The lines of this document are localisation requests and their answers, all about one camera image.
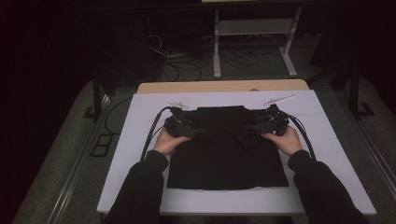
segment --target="person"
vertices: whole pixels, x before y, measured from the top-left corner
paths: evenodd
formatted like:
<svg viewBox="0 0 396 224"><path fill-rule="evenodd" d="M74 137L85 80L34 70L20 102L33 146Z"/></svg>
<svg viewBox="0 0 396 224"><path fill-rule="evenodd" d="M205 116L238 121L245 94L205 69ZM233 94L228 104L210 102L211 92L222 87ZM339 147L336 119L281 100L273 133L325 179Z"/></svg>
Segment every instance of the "person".
<svg viewBox="0 0 396 224"><path fill-rule="evenodd" d="M294 183L310 224L369 223L330 168L323 162L311 160L309 153L303 150L296 130L288 126L282 136L266 133L262 137L273 141L283 153L290 156L288 166L295 173ZM148 152L144 161L135 164L126 176L104 223L158 223L163 171L168 165L165 155L173 153L179 144L189 140L184 136L174 138L162 129L154 149Z"/></svg>

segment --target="white table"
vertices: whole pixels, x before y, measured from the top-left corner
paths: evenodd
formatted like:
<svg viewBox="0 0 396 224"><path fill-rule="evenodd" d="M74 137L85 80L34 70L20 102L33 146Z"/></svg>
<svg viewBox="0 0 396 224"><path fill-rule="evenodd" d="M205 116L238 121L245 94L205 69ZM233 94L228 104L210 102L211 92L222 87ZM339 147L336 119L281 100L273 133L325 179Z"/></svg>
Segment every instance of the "white table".
<svg viewBox="0 0 396 224"><path fill-rule="evenodd" d="M168 103L189 107L244 105L248 109L263 109L270 99L295 94L296 97L278 104L281 110L297 117L305 126L318 161L330 166L343 182L354 204L365 215L375 209L342 149L314 91L223 91L181 93L138 93L134 96L120 136L113 162L97 207L108 213L129 169L139 161L150 126L156 114ZM157 127L170 116L163 113ZM153 147L156 137L149 148ZM280 152L289 187L245 190L163 189L161 212L164 215L295 215L304 213L288 157ZM165 185L168 169L163 173Z"/></svg>

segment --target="person's right hand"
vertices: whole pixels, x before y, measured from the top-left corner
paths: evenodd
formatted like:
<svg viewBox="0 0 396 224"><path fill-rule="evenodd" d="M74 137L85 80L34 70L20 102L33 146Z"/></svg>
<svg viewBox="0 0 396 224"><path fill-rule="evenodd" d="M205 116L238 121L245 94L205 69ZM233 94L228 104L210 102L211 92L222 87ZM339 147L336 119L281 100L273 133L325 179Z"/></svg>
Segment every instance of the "person's right hand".
<svg viewBox="0 0 396 224"><path fill-rule="evenodd" d="M273 141L276 146L286 155L291 156L294 152L303 150L300 138L295 129L291 128L289 125L286 129L285 134L282 136L277 136L273 133L264 133L262 137Z"/></svg>

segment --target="shirt sleeve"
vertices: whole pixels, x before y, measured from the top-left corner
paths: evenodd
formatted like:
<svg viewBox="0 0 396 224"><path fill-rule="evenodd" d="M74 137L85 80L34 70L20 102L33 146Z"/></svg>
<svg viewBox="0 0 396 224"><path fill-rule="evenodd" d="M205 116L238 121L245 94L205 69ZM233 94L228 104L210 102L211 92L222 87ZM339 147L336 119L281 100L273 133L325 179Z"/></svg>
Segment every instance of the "shirt sleeve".
<svg viewBox="0 0 396 224"><path fill-rule="evenodd" d="M163 154L149 151L146 159L129 171L104 223L158 223L167 165Z"/></svg>
<svg viewBox="0 0 396 224"><path fill-rule="evenodd" d="M311 160L307 151L300 150L291 155L289 167L310 224L369 223L326 164Z"/></svg>

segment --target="black sweater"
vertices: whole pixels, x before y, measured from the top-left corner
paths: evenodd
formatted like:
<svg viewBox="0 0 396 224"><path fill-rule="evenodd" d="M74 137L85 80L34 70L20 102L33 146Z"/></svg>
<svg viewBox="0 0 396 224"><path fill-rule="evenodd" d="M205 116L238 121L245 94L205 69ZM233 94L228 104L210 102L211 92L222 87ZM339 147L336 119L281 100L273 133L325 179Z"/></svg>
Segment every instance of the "black sweater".
<svg viewBox="0 0 396 224"><path fill-rule="evenodd" d="M135 164L105 218L109 223L158 223L163 196L163 170L168 160L151 150L146 160ZM311 224L369 223L355 207L341 181L323 162L312 161L306 151L289 159L294 183Z"/></svg>

